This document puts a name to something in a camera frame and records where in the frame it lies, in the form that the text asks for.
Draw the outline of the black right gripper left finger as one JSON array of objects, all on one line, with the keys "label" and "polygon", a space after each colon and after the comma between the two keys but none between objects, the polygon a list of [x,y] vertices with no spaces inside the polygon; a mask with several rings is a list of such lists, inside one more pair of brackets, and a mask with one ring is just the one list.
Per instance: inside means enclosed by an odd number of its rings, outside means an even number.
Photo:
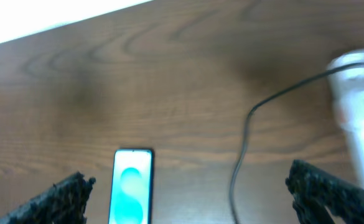
[{"label": "black right gripper left finger", "polygon": [[94,177],[76,172],[0,217],[0,224],[85,224]]}]

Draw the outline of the blue Galaxy smartphone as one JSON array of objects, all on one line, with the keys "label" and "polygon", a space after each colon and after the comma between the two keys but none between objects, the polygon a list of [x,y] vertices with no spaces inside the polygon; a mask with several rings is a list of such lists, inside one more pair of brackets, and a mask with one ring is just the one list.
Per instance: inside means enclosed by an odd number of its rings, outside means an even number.
[{"label": "blue Galaxy smartphone", "polygon": [[154,150],[121,148],[115,151],[108,224],[150,224]]}]

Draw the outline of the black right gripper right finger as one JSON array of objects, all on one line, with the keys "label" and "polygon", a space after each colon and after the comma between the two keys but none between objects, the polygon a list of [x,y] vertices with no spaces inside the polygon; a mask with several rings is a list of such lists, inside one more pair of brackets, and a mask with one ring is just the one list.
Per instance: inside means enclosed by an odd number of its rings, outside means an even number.
[{"label": "black right gripper right finger", "polygon": [[333,223],[335,216],[364,224],[364,189],[299,159],[292,162],[286,185],[300,223]]}]

